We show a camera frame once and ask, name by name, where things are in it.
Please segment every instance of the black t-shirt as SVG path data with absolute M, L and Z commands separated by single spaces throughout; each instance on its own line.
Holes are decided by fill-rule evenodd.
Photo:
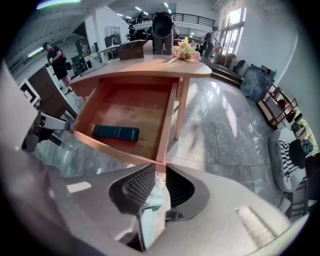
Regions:
M 53 46 L 52 49 L 48 52 L 48 55 L 46 56 L 47 59 L 49 60 L 50 58 L 54 59 L 57 56 L 57 53 L 61 51 L 60 48 L 58 46 Z M 53 70 L 55 70 L 55 68 L 59 68 L 61 66 L 65 65 L 65 58 L 63 57 L 63 55 L 60 56 L 60 58 L 58 58 L 57 60 L 55 60 L 52 63 L 52 67 Z

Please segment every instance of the striped cloth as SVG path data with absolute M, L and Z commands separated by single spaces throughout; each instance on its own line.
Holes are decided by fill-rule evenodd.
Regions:
M 286 176 L 287 178 L 290 178 L 294 171 L 299 169 L 299 167 L 294 165 L 289 157 L 289 144 L 281 140 L 279 140 L 276 144 L 282 163 L 280 174 L 283 177 Z

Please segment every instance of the sink faucet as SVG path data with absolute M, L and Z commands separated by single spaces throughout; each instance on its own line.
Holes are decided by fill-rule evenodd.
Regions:
M 114 40 L 115 40 L 115 43 L 117 43 L 117 39 L 115 39 L 114 37 L 111 39 L 111 44 L 112 46 L 114 46 Z

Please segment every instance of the white frame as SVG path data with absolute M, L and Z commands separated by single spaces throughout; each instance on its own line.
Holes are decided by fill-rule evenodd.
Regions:
M 33 105 L 37 102 L 37 100 L 40 99 L 40 95 L 39 95 L 39 94 L 36 92 L 36 90 L 32 87 L 32 85 L 29 83 L 28 79 L 24 79 L 24 80 L 18 85 L 18 88 L 21 90 L 21 87 L 22 87 L 22 85 L 24 85 L 24 84 L 26 84 L 26 85 L 29 87 L 29 89 L 33 92 L 33 94 L 35 95 L 34 100 L 33 100 L 32 102 L 30 102 L 31 105 L 33 106 Z

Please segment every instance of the brown box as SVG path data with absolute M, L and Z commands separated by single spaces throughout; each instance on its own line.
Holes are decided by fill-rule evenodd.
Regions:
M 144 44 L 146 40 L 135 40 L 119 46 L 118 54 L 121 61 L 144 58 Z

